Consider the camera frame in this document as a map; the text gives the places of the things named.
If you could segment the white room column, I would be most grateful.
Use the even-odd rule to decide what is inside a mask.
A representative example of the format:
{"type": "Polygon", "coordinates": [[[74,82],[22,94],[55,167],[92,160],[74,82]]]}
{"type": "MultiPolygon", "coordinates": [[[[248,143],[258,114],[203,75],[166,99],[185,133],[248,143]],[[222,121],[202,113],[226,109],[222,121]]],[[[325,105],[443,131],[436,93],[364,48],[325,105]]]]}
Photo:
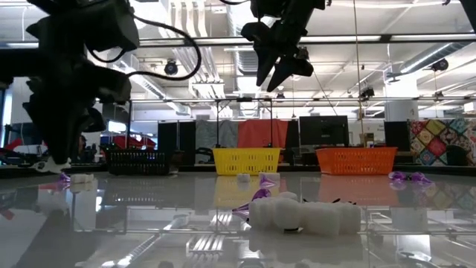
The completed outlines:
{"type": "Polygon", "coordinates": [[[385,84],[386,98],[404,98],[385,102],[386,121],[415,121],[419,118],[417,79],[412,74],[400,76],[396,82],[385,84]]]}

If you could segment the black metal table frame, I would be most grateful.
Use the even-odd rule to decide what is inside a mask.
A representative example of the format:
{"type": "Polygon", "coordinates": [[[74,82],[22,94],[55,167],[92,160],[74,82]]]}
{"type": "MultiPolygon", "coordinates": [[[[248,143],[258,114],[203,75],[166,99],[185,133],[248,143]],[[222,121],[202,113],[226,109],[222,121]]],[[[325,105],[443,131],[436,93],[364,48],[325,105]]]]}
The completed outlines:
{"type": "MultiPolygon", "coordinates": [[[[419,165],[394,165],[393,169],[403,172],[419,171],[429,174],[455,175],[455,176],[476,176],[476,167],[462,166],[419,166],[419,165]]],[[[66,169],[67,173],[96,173],[106,172],[105,165],[73,165],[66,169]]],[[[181,166],[179,172],[215,172],[213,165],[181,166]]],[[[319,166],[286,166],[279,165],[278,172],[320,172],[319,166]]],[[[12,179],[19,177],[47,176],[46,173],[40,173],[31,167],[23,168],[11,165],[0,166],[0,179],[12,179]]]]}

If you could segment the grey hanging cloth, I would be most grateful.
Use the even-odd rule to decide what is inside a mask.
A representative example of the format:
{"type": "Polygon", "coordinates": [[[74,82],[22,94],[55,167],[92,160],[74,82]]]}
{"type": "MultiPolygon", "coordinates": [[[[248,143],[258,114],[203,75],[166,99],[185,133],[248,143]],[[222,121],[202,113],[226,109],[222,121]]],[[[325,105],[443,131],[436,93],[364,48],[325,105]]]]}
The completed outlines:
{"type": "Polygon", "coordinates": [[[196,122],[196,149],[220,147],[237,147],[238,142],[237,121],[212,121],[196,122]]]}

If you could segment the large black monitor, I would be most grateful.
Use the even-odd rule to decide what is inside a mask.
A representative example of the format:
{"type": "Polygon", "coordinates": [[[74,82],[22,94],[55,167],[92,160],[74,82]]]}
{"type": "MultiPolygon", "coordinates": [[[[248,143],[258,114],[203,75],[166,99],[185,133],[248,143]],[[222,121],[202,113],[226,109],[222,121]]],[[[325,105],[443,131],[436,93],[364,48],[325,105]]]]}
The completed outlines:
{"type": "Polygon", "coordinates": [[[346,115],[299,117],[301,145],[349,146],[349,127],[346,115]]]}

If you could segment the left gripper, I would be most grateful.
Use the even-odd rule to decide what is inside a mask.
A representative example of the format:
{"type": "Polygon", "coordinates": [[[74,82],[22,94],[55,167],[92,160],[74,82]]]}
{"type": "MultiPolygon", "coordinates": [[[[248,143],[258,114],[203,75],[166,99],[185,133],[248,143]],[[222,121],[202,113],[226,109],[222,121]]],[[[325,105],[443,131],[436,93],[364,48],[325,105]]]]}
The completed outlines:
{"type": "MultiPolygon", "coordinates": [[[[97,66],[82,54],[24,51],[22,56],[27,60],[23,67],[33,92],[30,100],[23,104],[26,110],[46,106],[54,98],[67,106],[88,106],[95,99],[124,104],[130,99],[132,84],[126,74],[97,66]]],[[[106,122],[99,111],[85,111],[70,126],[71,131],[66,135],[68,157],[71,161],[83,161],[88,158],[84,133],[100,133],[106,129],[106,122]]],[[[40,113],[39,131],[56,164],[64,163],[63,130],[61,117],[51,112],[40,113]]]]}

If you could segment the silver ventilation duct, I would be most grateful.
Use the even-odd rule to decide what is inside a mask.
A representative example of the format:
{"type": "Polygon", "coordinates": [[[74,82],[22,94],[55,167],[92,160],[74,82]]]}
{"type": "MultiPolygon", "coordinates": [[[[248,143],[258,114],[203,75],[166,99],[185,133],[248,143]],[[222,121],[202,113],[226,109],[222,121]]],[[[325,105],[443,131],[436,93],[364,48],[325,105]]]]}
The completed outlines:
{"type": "Polygon", "coordinates": [[[420,69],[430,66],[440,60],[444,60],[447,56],[471,44],[471,41],[466,41],[433,45],[409,60],[404,61],[397,71],[388,72],[386,78],[396,78],[419,71],[420,69]]]}
{"type": "MultiPolygon", "coordinates": [[[[241,37],[242,27],[248,22],[255,22],[250,5],[251,0],[229,0],[239,2],[238,5],[228,5],[228,26],[231,36],[241,37]]],[[[256,85],[258,59],[253,47],[235,45],[232,49],[235,65],[234,94],[244,98],[258,98],[263,91],[256,85]]],[[[259,118],[260,108],[258,102],[239,103],[239,117],[259,118]]]]}

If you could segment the colourful patchwork quilt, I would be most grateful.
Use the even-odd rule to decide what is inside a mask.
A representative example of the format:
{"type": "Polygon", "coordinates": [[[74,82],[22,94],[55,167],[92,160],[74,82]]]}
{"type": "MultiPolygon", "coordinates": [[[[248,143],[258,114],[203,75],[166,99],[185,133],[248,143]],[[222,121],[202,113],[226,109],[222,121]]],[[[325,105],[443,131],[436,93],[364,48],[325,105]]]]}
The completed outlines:
{"type": "Polygon", "coordinates": [[[411,154],[424,166],[476,166],[476,119],[407,121],[411,154]]]}

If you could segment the black plastic basket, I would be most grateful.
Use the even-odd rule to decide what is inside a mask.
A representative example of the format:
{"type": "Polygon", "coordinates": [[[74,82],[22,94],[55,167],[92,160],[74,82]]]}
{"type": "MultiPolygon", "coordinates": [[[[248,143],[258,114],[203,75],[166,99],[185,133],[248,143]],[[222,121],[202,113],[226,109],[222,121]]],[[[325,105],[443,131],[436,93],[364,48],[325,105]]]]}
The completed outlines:
{"type": "Polygon", "coordinates": [[[171,154],[159,150],[114,149],[106,152],[108,172],[114,175],[164,176],[170,172],[171,154]]]}

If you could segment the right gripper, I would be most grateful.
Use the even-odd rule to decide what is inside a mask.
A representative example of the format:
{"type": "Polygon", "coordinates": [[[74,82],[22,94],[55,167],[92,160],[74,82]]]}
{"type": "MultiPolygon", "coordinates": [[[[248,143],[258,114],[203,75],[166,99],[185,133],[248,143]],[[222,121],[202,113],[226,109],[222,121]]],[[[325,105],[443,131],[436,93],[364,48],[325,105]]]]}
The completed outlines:
{"type": "Polygon", "coordinates": [[[308,31],[306,26],[314,9],[325,10],[326,0],[251,0],[251,12],[258,22],[241,30],[256,52],[257,85],[261,86],[274,68],[267,92],[272,92],[288,77],[310,77],[312,64],[297,59],[297,44],[308,31]]]}

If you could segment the small black monitor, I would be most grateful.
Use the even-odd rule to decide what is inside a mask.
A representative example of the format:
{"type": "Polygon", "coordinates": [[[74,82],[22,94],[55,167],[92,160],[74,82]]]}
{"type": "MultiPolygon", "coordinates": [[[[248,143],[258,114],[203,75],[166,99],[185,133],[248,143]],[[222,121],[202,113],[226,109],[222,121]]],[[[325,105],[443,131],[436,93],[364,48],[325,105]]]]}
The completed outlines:
{"type": "Polygon", "coordinates": [[[397,147],[399,152],[410,150],[408,123],[406,121],[385,121],[385,144],[397,147]]]}

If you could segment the red background machine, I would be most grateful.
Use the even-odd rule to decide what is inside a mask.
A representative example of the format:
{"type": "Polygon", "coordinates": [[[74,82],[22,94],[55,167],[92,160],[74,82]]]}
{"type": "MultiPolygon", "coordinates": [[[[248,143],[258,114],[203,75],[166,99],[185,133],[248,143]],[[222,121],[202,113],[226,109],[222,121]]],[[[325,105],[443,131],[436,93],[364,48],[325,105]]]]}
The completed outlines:
{"type": "Polygon", "coordinates": [[[119,149],[135,148],[142,150],[153,150],[156,146],[155,141],[144,135],[140,135],[138,137],[132,135],[128,139],[126,139],[126,136],[124,135],[104,136],[101,138],[101,141],[104,144],[110,144],[113,147],[117,147],[119,149]]]}

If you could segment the black partition panel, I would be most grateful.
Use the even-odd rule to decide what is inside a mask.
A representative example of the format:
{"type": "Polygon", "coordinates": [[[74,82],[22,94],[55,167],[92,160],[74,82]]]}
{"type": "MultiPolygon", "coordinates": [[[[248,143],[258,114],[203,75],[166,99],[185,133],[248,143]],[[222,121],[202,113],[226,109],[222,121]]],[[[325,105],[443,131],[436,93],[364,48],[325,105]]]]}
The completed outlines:
{"type": "Polygon", "coordinates": [[[194,165],[196,160],[196,122],[159,122],[158,149],[167,153],[181,152],[181,163],[194,165]]]}

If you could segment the yellow plastic basket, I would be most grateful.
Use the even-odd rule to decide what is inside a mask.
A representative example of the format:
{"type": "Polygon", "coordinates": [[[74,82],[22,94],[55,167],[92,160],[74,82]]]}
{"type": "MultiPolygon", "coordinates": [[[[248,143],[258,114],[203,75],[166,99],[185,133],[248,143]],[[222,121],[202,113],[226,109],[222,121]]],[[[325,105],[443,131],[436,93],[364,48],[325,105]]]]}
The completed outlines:
{"type": "Polygon", "coordinates": [[[250,175],[276,173],[280,148],[213,148],[213,157],[219,176],[234,176],[239,173],[250,175]]]}

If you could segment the orange hanging cloth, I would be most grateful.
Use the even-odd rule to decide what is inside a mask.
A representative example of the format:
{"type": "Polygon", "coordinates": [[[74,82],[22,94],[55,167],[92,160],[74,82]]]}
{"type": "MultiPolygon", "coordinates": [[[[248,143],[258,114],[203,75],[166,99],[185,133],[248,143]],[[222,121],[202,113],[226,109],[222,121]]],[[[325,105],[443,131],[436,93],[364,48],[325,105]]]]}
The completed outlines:
{"type": "Polygon", "coordinates": [[[237,146],[241,148],[272,147],[283,148],[286,146],[288,121],[273,120],[247,120],[238,125],[237,146]]]}

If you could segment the rig beam with light strip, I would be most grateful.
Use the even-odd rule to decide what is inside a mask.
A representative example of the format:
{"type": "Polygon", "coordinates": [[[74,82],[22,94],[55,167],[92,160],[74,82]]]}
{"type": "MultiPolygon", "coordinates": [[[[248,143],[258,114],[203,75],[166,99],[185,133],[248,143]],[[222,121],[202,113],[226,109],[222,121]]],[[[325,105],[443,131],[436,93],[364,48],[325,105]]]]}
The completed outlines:
{"type": "MultiPolygon", "coordinates": [[[[195,38],[199,46],[247,46],[251,41],[240,36],[229,37],[199,37],[195,38]]],[[[382,35],[321,35],[304,36],[300,45],[349,45],[355,42],[362,44],[388,44],[388,43],[437,43],[437,42],[476,42],[476,33],[412,33],[412,34],[382,34],[382,35]]],[[[35,48],[38,43],[34,41],[0,42],[0,48],[35,48]]],[[[140,48],[182,47],[187,43],[181,38],[168,39],[140,39],[140,48]]]]}

